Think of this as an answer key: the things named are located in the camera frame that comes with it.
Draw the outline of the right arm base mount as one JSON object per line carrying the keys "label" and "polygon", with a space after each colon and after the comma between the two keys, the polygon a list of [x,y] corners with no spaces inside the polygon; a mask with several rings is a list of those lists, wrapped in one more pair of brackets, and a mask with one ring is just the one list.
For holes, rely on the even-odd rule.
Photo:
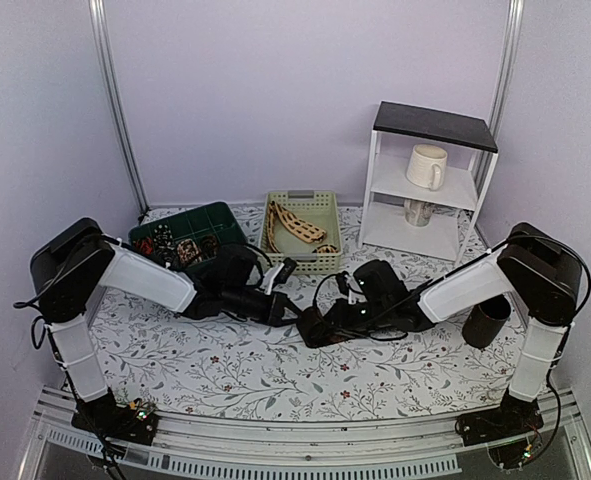
{"label": "right arm base mount", "polygon": [[534,433],[544,426],[537,400],[525,402],[506,397],[498,407],[457,417],[455,432],[465,446]]}

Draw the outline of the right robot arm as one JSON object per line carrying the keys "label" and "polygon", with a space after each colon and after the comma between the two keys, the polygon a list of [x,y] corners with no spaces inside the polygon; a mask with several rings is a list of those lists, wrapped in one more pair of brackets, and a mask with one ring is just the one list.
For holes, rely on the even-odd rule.
{"label": "right robot arm", "polygon": [[393,329],[404,334],[434,328],[464,310],[483,320],[463,329],[467,344],[483,349],[499,333],[507,295],[526,306],[527,334],[503,406],[492,427],[512,436],[531,417],[541,386],[558,362],[571,326],[591,295],[591,272],[572,248],[529,223],[479,257],[413,290],[387,262],[372,261],[356,270],[363,301],[337,300],[324,315],[330,334],[347,337]]}

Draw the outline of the dark red patterned tie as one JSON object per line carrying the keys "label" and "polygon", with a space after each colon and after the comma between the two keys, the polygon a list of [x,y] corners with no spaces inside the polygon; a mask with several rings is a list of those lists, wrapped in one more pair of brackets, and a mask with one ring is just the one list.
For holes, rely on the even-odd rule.
{"label": "dark red patterned tie", "polygon": [[337,306],[332,307],[325,314],[315,306],[304,309],[296,326],[305,345],[314,349],[357,338],[358,332],[350,330],[343,323],[345,313],[344,307]]}

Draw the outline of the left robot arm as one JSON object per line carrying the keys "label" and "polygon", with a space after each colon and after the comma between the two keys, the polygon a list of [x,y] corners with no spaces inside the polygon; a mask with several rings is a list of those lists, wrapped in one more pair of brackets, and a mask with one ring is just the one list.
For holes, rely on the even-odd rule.
{"label": "left robot arm", "polygon": [[294,261],[264,269],[259,250],[240,243],[220,244],[210,252],[210,258],[197,252],[196,269],[176,270],[82,218],[31,258],[35,294],[13,306],[38,312],[78,415],[101,433],[116,433],[124,420],[141,417],[117,404],[92,346],[86,310],[97,288],[141,297],[191,320],[225,314],[283,327],[300,319],[301,309],[275,288],[291,275]]}

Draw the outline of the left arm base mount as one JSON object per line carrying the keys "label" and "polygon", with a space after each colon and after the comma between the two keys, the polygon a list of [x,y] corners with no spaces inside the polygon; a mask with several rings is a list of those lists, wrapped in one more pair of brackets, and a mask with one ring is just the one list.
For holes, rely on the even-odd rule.
{"label": "left arm base mount", "polygon": [[79,401],[71,425],[102,438],[151,446],[158,422],[156,406],[152,402],[137,398],[128,404],[118,404],[109,391],[99,399]]}

